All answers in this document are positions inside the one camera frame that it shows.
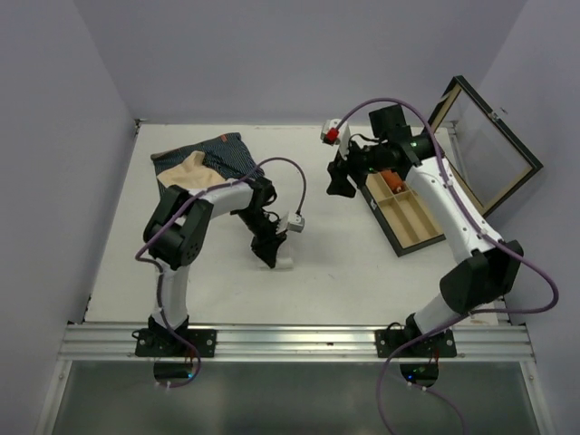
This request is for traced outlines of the white pink-trimmed underwear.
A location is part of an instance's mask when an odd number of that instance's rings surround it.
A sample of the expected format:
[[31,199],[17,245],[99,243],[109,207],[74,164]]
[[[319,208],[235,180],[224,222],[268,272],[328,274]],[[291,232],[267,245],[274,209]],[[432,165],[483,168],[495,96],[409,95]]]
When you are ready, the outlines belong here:
[[290,270],[294,268],[294,259],[291,256],[277,256],[275,270]]

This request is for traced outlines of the beige underwear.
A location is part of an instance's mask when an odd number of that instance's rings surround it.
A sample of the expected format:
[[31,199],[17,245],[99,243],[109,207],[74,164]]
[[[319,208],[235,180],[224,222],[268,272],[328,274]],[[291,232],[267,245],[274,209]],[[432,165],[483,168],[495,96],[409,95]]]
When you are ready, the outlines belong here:
[[183,189],[205,189],[223,184],[226,180],[203,164],[205,157],[203,151],[193,151],[178,165],[162,171],[157,180],[165,188],[177,185]]

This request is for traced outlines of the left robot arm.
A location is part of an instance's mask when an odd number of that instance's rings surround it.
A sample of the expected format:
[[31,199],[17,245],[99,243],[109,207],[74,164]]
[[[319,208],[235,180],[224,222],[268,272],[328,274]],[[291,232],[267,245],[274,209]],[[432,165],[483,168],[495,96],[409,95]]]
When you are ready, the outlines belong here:
[[192,345],[187,333],[189,268],[201,252],[212,219],[239,217],[252,234],[252,253],[271,269],[278,265],[288,229],[285,217],[272,220],[265,210],[275,197],[272,182],[265,178],[228,179],[209,188],[173,185],[165,189],[145,227],[145,246],[135,256],[158,272],[154,310],[148,326],[137,332],[139,347],[175,356]]

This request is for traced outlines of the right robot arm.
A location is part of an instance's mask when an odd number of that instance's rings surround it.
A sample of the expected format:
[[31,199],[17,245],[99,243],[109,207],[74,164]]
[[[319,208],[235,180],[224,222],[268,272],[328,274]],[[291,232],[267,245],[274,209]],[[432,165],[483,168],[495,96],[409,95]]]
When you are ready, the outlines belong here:
[[369,145],[355,143],[346,119],[327,121],[321,139],[338,147],[327,167],[328,194],[351,198],[368,175],[389,169],[419,194],[448,242],[456,265],[440,279],[439,293],[409,315],[395,343],[421,356],[435,346],[435,334],[511,291],[523,249],[517,241],[505,241],[478,212],[453,175],[432,127],[412,134],[403,106],[394,102],[371,114],[376,137]]

